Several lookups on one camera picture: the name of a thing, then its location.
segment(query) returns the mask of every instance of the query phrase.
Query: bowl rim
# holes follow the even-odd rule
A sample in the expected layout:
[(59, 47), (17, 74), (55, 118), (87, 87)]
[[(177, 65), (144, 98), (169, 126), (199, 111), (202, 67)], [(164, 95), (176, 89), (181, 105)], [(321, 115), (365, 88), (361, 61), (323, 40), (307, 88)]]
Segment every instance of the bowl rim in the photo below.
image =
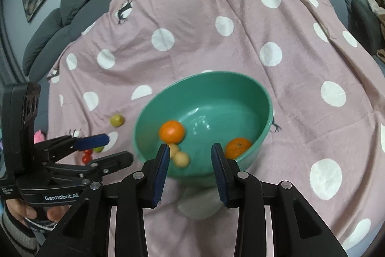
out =
[[(147, 159), (142, 155), (141, 151), (139, 150), (138, 148), (138, 145), (136, 143), (136, 129), (137, 129), (137, 125), (139, 123), (139, 119), (140, 117), (142, 116), (142, 114), (144, 113), (144, 111), (147, 109), (147, 107), (153, 102), (155, 101), (155, 99), (160, 95), (162, 94), (163, 92), (165, 92), (166, 90), (168, 90), (169, 88), (171, 88), (172, 86), (176, 85), (176, 84), (179, 84), (183, 81), (186, 81), (186, 80), (189, 80), (191, 78), (194, 78), (194, 77), (197, 77), (197, 76), (202, 76), (202, 75), (212, 75), (214, 73), (224, 73), (224, 74), (233, 74), (233, 75), (239, 75), (239, 76), (242, 76), (246, 79), (249, 79), (251, 81), (253, 81), (254, 83), (256, 83), (262, 90), (262, 92), (265, 94), (266, 98), (267, 98), (267, 101), (268, 101), (268, 106), (269, 106), (269, 115), (268, 115), (268, 119), (266, 121), (266, 124), (261, 132), (261, 135), (258, 137), (258, 139), (251, 145), (251, 147), (245, 151), (242, 155), (240, 155), (238, 158), (235, 159), (235, 161), (237, 163), (239, 162), (242, 162), (244, 159), (246, 159), (250, 154), (252, 154), (253, 151), (256, 150), (256, 147), (257, 146), (260, 146), (262, 144), (262, 142), (265, 140), (269, 130), (270, 130), (270, 127), (271, 127), (271, 124), (273, 123), (273, 104), (272, 104), (272, 101), (271, 101), (271, 97), (270, 97), (270, 94), (267, 92), (267, 90), (265, 89), (265, 87), (259, 83), (257, 80), (255, 80), (254, 78), (248, 76), (248, 75), (245, 75), (243, 73), (239, 73), (239, 72), (232, 72), (232, 71), (210, 71), (210, 72), (203, 72), (203, 73), (197, 73), (197, 74), (194, 74), (194, 75), (191, 75), (189, 77), (186, 77), (182, 80), (179, 80), (177, 82), (174, 82), (173, 84), (167, 86), (165, 89), (161, 90), (158, 94), (156, 94), (145, 106), (144, 108), (141, 110), (140, 114), (138, 115), (136, 121), (135, 121), (135, 126), (134, 126), (134, 131), (132, 133), (132, 143), (133, 143), (133, 147), (135, 149), (135, 152), (136, 152), (136, 156), (139, 158), (139, 160), (141, 162), (146, 162)], [(201, 177), (201, 176), (207, 176), (207, 175), (210, 175), (210, 173), (203, 173), (203, 174), (197, 174), (197, 175), (192, 175), (190, 177)], [(172, 178), (186, 178), (186, 176), (170, 176)]]

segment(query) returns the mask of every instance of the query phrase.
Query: orange fruit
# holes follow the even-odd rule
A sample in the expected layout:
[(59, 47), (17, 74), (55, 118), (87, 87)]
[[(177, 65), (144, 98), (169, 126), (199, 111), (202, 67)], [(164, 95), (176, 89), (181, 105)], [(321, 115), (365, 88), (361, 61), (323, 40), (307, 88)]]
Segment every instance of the orange fruit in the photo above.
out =
[(251, 147), (246, 138), (235, 138), (227, 143), (225, 148), (226, 158), (236, 159)]
[(160, 139), (168, 144), (180, 143), (183, 140), (185, 133), (183, 125), (175, 120), (163, 123), (159, 129)]

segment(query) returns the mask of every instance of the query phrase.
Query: green fruit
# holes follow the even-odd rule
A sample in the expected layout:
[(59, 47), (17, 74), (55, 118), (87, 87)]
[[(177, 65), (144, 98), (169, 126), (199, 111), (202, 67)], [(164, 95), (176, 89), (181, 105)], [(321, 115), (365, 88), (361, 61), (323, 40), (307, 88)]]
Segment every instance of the green fruit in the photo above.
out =
[(121, 115), (113, 115), (110, 123), (113, 127), (120, 127), (124, 123), (124, 117)]
[(94, 152), (102, 152), (104, 146), (94, 148)]

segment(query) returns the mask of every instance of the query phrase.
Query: wall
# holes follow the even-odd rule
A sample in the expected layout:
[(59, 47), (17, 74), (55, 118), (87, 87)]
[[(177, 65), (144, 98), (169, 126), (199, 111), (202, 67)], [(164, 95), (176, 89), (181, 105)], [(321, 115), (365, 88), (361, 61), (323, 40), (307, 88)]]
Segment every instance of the wall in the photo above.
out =
[(22, 0), (3, 0), (5, 28), (18, 64), (22, 65), (24, 50), (30, 38), (47, 15), (60, 6), (60, 0), (45, 0), (30, 23), (26, 20)]

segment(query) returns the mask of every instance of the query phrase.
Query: pink object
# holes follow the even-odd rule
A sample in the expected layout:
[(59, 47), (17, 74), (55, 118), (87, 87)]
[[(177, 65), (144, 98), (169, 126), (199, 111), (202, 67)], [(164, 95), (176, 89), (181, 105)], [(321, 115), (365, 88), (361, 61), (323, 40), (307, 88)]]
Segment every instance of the pink object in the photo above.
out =
[[(135, 153), (140, 111), (174, 82), (207, 70), (253, 77), (282, 130), (271, 129), (248, 172), (292, 182), (346, 249), (385, 219), (385, 79), (328, 0), (112, 0), (53, 69), (60, 80), (50, 82), (48, 138), (69, 129), (106, 133), (110, 143), (98, 157)], [(119, 128), (109, 123), (116, 112), (126, 119)], [(77, 152), (60, 162), (81, 159)], [(103, 183), (141, 167), (135, 158)], [(144, 210), (149, 256), (233, 256), (238, 211), (193, 221), (178, 210), (183, 191), (167, 178), (159, 206)]]
[(45, 135), (44, 133), (42, 132), (42, 130), (39, 130), (37, 131), (34, 136), (33, 136), (33, 142), (36, 144), (36, 143), (40, 143), (40, 142), (43, 142), (45, 141)]

